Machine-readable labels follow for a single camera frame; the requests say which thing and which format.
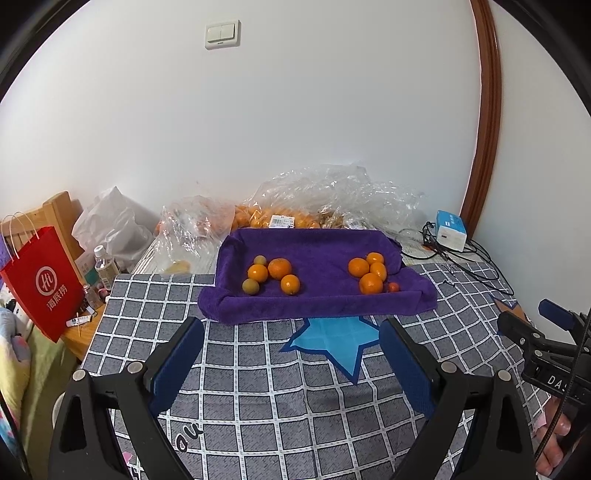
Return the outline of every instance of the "haidilao logo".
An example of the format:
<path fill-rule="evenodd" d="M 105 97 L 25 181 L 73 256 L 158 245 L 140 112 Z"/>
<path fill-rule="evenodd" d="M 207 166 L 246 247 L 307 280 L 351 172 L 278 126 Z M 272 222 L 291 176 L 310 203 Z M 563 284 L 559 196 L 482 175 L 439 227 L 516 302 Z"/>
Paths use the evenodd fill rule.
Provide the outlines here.
<path fill-rule="evenodd" d="M 46 297 L 53 295 L 57 290 L 57 275 L 51 267 L 41 267 L 35 278 L 37 290 Z"/>

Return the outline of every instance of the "screw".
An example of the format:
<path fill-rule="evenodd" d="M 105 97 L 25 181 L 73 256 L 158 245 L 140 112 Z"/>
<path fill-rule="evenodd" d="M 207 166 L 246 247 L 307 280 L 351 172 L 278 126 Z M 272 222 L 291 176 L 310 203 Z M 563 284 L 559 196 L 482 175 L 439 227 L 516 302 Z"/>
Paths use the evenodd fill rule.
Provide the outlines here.
<path fill-rule="evenodd" d="M 138 372 L 141 372 L 142 369 L 144 367 L 144 364 L 142 362 L 131 362 L 128 366 L 127 366 L 127 371 L 130 374 L 136 374 Z"/>
<path fill-rule="evenodd" d="M 84 377 L 86 376 L 86 370 L 76 370 L 74 373 L 72 373 L 72 378 L 74 379 L 74 382 L 78 382 L 80 380 L 82 380 Z"/>
<path fill-rule="evenodd" d="M 503 382 L 508 382 L 511 380 L 511 374 L 507 370 L 499 370 L 498 375 Z"/>
<path fill-rule="evenodd" d="M 448 374 L 452 374 L 455 373 L 457 370 L 457 366 L 455 363 L 453 362 L 443 362 L 441 364 L 441 369 Z"/>

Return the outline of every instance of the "blue gripper pad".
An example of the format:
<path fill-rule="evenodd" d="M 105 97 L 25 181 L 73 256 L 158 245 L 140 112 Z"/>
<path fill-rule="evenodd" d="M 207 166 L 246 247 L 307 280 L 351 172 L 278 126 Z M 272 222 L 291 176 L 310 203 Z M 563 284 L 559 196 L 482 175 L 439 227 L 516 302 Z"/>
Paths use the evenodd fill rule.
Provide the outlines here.
<path fill-rule="evenodd" d="M 152 381 L 153 398 L 150 402 L 150 412 L 154 417 L 172 406 L 193 362 L 203 348 L 204 341 L 203 324 L 200 320 L 194 319 Z"/>
<path fill-rule="evenodd" d="M 387 320 L 379 327 L 379 344 L 413 410 L 429 419 L 435 411 L 431 381 Z"/>
<path fill-rule="evenodd" d="M 540 302 L 538 312 L 563 330 L 568 331 L 574 326 L 573 314 L 548 299 Z"/>

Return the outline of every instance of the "bottle cap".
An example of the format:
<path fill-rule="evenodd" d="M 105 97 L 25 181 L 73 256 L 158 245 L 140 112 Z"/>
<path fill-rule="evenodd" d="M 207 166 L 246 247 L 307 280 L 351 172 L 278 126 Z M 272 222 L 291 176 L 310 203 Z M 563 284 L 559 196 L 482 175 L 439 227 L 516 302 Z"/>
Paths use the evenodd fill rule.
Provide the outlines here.
<path fill-rule="evenodd" d="M 95 257 L 96 258 L 104 257 L 105 254 L 106 254 L 106 250 L 105 250 L 104 245 L 99 245 L 98 247 L 95 247 Z"/>

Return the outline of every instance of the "blue and white box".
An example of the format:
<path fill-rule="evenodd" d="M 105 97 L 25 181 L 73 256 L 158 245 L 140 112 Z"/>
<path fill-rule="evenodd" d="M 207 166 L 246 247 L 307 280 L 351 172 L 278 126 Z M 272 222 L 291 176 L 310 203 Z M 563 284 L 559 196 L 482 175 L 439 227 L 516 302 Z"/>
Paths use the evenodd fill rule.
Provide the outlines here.
<path fill-rule="evenodd" d="M 450 250 L 461 252 L 466 245 L 466 229 L 464 222 L 457 215 L 438 210 L 435 219 L 437 242 Z"/>

